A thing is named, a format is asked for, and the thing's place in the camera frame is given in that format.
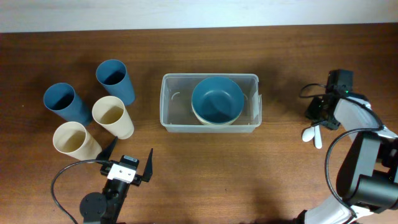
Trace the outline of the white plastic fork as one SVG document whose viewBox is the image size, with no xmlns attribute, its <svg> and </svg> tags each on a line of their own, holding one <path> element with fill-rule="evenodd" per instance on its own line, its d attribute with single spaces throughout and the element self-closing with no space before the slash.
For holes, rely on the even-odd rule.
<svg viewBox="0 0 398 224">
<path fill-rule="evenodd" d="M 314 145 L 317 149 L 321 149 L 323 146 L 319 125 L 314 127 Z"/>
</svg>

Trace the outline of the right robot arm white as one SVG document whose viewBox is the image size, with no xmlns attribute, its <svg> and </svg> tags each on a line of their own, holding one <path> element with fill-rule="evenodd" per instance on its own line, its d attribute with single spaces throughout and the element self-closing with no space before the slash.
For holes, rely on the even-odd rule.
<svg viewBox="0 0 398 224">
<path fill-rule="evenodd" d="M 331 195 L 319 206 L 303 210 L 294 223 L 356 223 L 357 219 L 397 210 L 397 134 L 371 109 L 369 100 L 353 92 L 353 72 L 331 70 L 324 94 L 311 95 L 305 116 L 311 120 L 302 132 L 304 142 L 322 148 L 320 128 L 344 127 L 325 157 L 326 184 Z M 344 137 L 352 145 L 332 184 L 329 163 L 332 150 Z"/>
</svg>

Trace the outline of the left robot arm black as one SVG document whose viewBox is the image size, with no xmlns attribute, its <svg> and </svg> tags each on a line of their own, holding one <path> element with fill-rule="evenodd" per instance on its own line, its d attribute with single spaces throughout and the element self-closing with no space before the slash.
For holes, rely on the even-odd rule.
<svg viewBox="0 0 398 224">
<path fill-rule="evenodd" d="M 107 181 L 102 192 L 92 192 L 80 202 L 80 213 L 84 223 L 116 223 L 130 186 L 138 187 L 142 182 L 149 182 L 152 177 L 152 151 L 149 153 L 142 175 L 137 173 L 138 159 L 126 155 L 123 155 L 119 161 L 109 159 L 117 141 L 118 138 L 115 138 L 96 156 L 98 161 L 105 161 L 100 173 L 107 177 Z"/>
</svg>

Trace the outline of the white plastic spoon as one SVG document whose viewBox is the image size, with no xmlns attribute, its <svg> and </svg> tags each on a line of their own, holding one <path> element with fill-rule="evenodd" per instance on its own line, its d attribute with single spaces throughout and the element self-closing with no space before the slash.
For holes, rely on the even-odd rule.
<svg viewBox="0 0 398 224">
<path fill-rule="evenodd" d="M 305 129 L 302 133 L 302 141 L 309 142 L 315 137 L 315 128 L 313 126 Z"/>
</svg>

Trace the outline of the blue bowl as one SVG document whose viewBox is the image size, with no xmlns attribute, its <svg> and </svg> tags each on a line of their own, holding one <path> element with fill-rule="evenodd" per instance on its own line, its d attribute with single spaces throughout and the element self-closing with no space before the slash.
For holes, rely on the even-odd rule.
<svg viewBox="0 0 398 224">
<path fill-rule="evenodd" d="M 231 79 L 210 77 L 202 80 L 193 89 L 191 105 L 205 120 L 223 123 L 243 112 L 244 94 Z"/>
</svg>

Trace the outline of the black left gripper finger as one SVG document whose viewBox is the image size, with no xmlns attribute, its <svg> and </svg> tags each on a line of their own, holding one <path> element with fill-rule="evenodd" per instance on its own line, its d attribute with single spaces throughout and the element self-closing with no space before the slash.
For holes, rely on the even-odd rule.
<svg viewBox="0 0 398 224">
<path fill-rule="evenodd" d="M 96 156 L 97 163 L 100 163 L 100 164 L 111 163 L 109 158 L 112 155 L 113 149 L 115 148 L 117 141 L 118 141 L 118 137 L 115 137 L 112 140 L 112 142 Z"/>
<path fill-rule="evenodd" d="M 153 156 L 153 149 L 150 150 L 147 162 L 146 162 L 146 166 L 144 169 L 144 173 L 142 175 L 142 181 L 144 182 L 149 182 L 150 179 L 152 178 L 152 174 L 153 174 L 153 167 L 152 167 L 152 156 Z"/>
</svg>

